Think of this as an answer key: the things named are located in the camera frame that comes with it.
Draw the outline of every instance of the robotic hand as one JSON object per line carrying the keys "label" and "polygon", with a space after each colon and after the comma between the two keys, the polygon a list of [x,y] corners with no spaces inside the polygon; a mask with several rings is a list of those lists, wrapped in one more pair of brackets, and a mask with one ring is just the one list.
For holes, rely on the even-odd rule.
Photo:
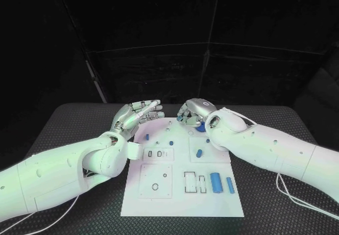
{"label": "robotic hand", "polygon": [[126,105],[98,138],[40,152],[0,172],[0,222],[58,206],[121,173],[127,158],[143,155],[141,144],[127,142],[139,124],[165,116],[159,104]]}
{"label": "robotic hand", "polygon": [[241,117],[196,98],[186,101],[178,113],[178,121],[192,127],[205,121],[216,149],[229,150],[257,167],[302,180],[339,202],[339,153],[257,123],[248,126]]}

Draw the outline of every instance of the white board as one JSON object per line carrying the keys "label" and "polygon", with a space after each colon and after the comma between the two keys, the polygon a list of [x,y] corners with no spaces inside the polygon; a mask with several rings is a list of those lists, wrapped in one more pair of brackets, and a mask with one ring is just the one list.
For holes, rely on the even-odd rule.
{"label": "white board", "polygon": [[[121,216],[244,217],[229,154],[205,140],[205,133],[175,118],[140,125],[134,142],[144,145],[144,155],[130,162]],[[198,149],[204,151],[201,158],[196,157]],[[212,192],[209,174],[214,172],[221,174],[222,193]],[[234,194],[227,177],[232,179]]]}

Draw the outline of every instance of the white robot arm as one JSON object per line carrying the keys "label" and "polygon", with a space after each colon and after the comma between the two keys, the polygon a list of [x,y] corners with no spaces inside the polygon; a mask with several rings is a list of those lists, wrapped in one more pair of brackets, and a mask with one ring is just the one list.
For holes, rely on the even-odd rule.
{"label": "white robot arm", "polygon": [[98,138],[40,152],[0,172],[0,222],[55,207],[121,173],[127,158],[136,160],[143,153],[141,144],[127,142],[139,123],[165,116],[156,112],[159,104],[126,105]]}
{"label": "white robot arm", "polygon": [[216,149],[229,150],[257,167],[302,180],[339,202],[339,153],[267,126],[248,126],[234,113],[195,98],[183,104],[178,120],[193,127],[204,121]]}

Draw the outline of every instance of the white cable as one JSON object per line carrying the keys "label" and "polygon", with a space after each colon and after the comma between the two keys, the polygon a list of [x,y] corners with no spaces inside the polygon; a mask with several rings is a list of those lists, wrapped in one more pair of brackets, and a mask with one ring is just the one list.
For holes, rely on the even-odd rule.
{"label": "white cable", "polygon": [[[244,119],[247,119],[248,121],[251,121],[254,125],[257,125],[257,123],[255,123],[250,118],[247,118],[242,114],[237,113],[235,111],[232,111],[232,110],[229,110],[229,109],[228,109],[228,111],[231,111],[235,115],[238,115],[240,117],[242,117]],[[283,185],[284,185],[284,190],[286,190],[287,193],[286,193],[286,192],[280,189],[280,187],[279,187],[279,183],[277,183],[279,178],[281,179],[281,182],[283,182]],[[289,189],[287,189],[287,187],[286,187],[284,180],[283,180],[283,177],[281,177],[280,173],[277,173],[277,180],[276,180],[277,190],[279,190],[284,195],[287,195],[287,196],[290,197],[292,201],[293,201],[296,204],[299,204],[302,207],[306,207],[306,208],[309,208],[309,209],[312,209],[312,210],[315,210],[315,211],[317,211],[317,212],[326,214],[329,217],[332,217],[332,218],[335,218],[335,219],[339,220],[339,216],[338,216],[338,215],[335,215],[335,214],[329,213],[328,211],[322,210],[320,208],[317,208],[316,206],[313,206],[310,203],[304,202],[303,200],[300,200],[299,198],[296,198],[294,196],[290,195],[290,192],[289,192]]]}
{"label": "white cable", "polygon": [[22,223],[32,215],[33,215],[33,213],[29,214],[29,216],[26,216],[22,220],[19,220],[10,227],[7,227],[7,228],[0,232],[0,235],[2,235],[9,229],[12,229],[19,223]]}
{"label": "white cable", "polygon": [[[42,229],[42,230],[39,230],[39,231],[35,231],[35,232],[32,232],[32,233],[29,233],[29,234],[25,234],[25,235],[33,235],[33,234],[40,233],[42,231],[45,231],[46,229],[49,229],[49,228],[59,222],[59,220],[64,218],[64,216],[66,215],[66,213],[68,213],[69,210],[72,209],[72,206],[74,206],[74,204],[75,204],[75,202],[77,202],[77,200],[78,200],[78,197],[79,197],[79,196],[77,196],[77,199],[75,199],[75,201],[72,202],[72,205],[71,205],[69,209],[66,210],[66,212],[64,213],[62,217],[61,217],[45,229]],[[13,227],[15,227],[23,220],[26,220],[32,215],[33,215],[33,213],[32,213],[28,217],[25,217],[19,222],[16,222],[7,229],[4,229],[4,230],[0,232],[0,234],[3,234],[10,228],[13,228]]]}

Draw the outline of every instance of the table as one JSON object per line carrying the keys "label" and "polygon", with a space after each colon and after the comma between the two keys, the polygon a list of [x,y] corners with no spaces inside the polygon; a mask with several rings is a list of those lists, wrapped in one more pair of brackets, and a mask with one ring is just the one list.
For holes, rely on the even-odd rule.
{"label": "table", "polygon": [[[124,104],[69,103],[62,105],[43,127],[28,156],[43,150],[95,138],[110,130],[113,117]],[[284,106],[216,105],[244,114],[302,140],[316,143],[299,115]],[[176,117],[179,104],[165,104],[167,117]],[[339,222],[296,205],[276,188],[276,173],[258,169],[231,154],[245,218],[234,217],[120,217],[128,164],[114,179],[79,196],[64,219],[43,231],[49,235],[333,235]],[[339,206],[316,188],[284,176],[290,193],[326,211],[339,214]],[[55,222],[74,200],[38,212],[7,233],[23,235]],[[23,216],[0,223],[0,231]]]}

